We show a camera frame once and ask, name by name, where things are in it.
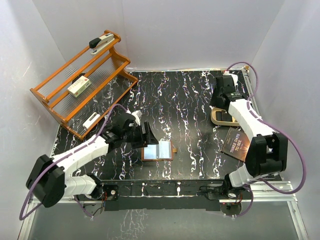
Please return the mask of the brown leather card holder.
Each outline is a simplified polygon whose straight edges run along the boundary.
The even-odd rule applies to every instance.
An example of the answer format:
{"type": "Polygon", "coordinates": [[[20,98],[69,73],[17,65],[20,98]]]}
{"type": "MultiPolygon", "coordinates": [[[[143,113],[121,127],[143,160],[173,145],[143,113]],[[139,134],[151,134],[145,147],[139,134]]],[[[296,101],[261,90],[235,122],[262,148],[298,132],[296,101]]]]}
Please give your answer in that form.
{"type": "Polygon", "coordinates": [[[159,141],[156,145],[148,145],[141,150],[142,161],[172,161],[178,149],[171,141],[159,141]]]}

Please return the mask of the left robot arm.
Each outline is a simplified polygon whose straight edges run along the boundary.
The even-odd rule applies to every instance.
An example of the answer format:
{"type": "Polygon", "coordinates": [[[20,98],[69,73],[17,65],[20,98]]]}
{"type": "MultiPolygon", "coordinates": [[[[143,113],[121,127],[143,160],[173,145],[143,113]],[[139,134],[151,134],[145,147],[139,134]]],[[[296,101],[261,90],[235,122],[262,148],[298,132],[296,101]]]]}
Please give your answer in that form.
{"type": "Polygon", "coordinates": [[[86,195],[97,200],[103,195],[103,183],[93,174],[73,176],[92,160],[111,153],[122,143],[133,149],[158,144],[150,124],[140,122],[141,112],[124,112],[104,124],[98,134],[80,145],[52,157],[40,156],[26,181],[29,189],[44,207],[50,208],[61,198],[86,195]]]}

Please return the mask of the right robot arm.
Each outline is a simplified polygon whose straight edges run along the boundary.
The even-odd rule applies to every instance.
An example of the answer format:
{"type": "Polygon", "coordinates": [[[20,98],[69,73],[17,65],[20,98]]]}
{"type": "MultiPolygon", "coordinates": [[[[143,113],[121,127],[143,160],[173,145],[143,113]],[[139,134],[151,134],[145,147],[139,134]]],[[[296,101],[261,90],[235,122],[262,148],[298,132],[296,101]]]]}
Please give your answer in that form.
{"type": "Polygon", "coordinates": [[[237,76],[227,74],[216,77],[210,100],[210,119],[215,125],[241,127],[247,141],[240,133],[231,133],[226,140],[227,155],[244,156],[243,165],[228,173],[221,192],[233,199],[250,182],[283,172],[287,168],[288,138],[262,122],[245,95],[236,90],[237,76]]]}

